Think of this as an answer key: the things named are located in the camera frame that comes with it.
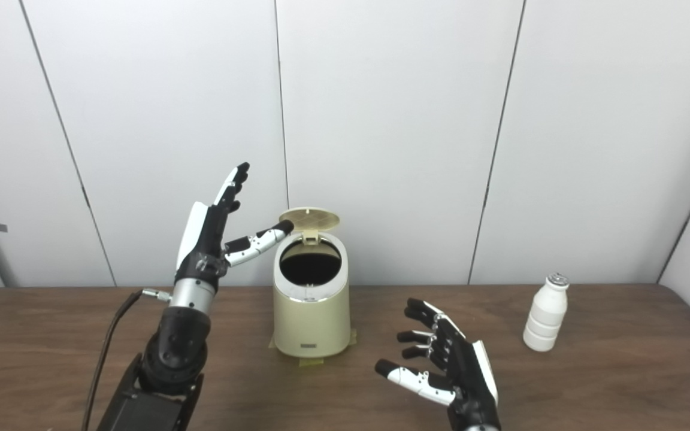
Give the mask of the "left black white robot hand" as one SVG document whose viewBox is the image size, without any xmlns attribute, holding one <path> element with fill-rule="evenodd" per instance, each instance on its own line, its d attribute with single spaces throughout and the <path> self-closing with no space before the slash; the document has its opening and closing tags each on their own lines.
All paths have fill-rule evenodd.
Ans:
<svg viewBox="0 0 690 431">
<path fill-rule="evenodd" d="M 192 206 L 176 259 L 176 281 L 192 278 L 216 286 L 228 268 L 242 265 L 272 249 L 295 228 L 292 221 L 282 220 L 253 236 L 223 241 L 228 216 L 240 207 L 236 197 L 247 180 L 249 168 L 249 163 L 236 166 L 228 174 L 213 204 L 195 202 Z"/>
</svg>

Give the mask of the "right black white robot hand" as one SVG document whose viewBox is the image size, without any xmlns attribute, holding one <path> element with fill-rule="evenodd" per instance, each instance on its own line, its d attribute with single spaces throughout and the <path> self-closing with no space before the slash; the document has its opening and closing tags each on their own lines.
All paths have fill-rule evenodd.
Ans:
<svg viewBox="0 0 690 431">
<path fill-rule="evenodd" d="M 413 344 L 402 350 L 402 357 L 424 357 L 441 373 L 386 359 L 376 362 L 376 373 L 446 407 L 452 430 L 501 430 L 498 389 L 483 341 L 469 341 L 448 314 L 427 301 L 408 298 L 404 314 L 421 322 L 427 331 L 397 333 L 397 341 Z"/>
</svg>

